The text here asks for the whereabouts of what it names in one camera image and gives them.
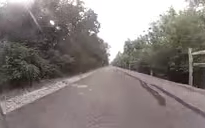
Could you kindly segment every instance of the road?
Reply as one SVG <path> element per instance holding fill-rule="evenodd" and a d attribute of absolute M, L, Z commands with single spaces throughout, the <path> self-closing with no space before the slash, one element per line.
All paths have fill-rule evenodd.
<path fill-rule="evenodd" d="M 200 113 L 112 67 L 6 118 L 9 128 L 205 128 Z"/>

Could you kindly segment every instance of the overcast sky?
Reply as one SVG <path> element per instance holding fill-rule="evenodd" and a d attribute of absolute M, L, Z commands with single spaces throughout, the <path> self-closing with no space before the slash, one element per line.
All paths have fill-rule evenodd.
<path fill-rule="evenodd" d="M 135 39 L 147 30 L 152 21 L 167 11 L 186 6 L 185 0 L 84 0 L 87 7 L 98 14 L 101 23 L 99 36 L 110 48 L 110 61 L 118 51 L 123 51 L 124 42 Z"/>

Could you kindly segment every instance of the fence rail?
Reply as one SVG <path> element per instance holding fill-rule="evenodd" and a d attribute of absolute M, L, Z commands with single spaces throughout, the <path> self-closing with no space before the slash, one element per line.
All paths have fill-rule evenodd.
<path fill-rule="evenodd" d="M 193 86 L 193 66 L 205 67 L 205 63 L 194 63 L 193 56 L 205 55 L 205 50 L 192 52 L 192 48 L 188 48 L 188 62 L 189 62 L 189 81 L 188 84 Z"/>

